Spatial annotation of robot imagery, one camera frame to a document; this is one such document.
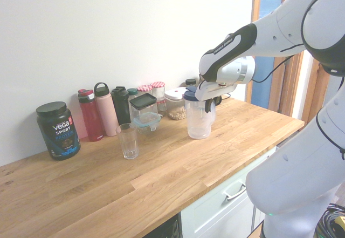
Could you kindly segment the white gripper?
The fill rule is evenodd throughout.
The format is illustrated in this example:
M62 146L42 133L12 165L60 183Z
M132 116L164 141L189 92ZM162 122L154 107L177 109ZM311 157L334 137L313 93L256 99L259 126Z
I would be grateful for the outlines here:
M231 85L219 85L218 83L212 83L202 81L195 92L195 97L199 101L205 101L205 112L211 111L211 105L213 98L222 96L226 93L233 92L237 87L237 84Z

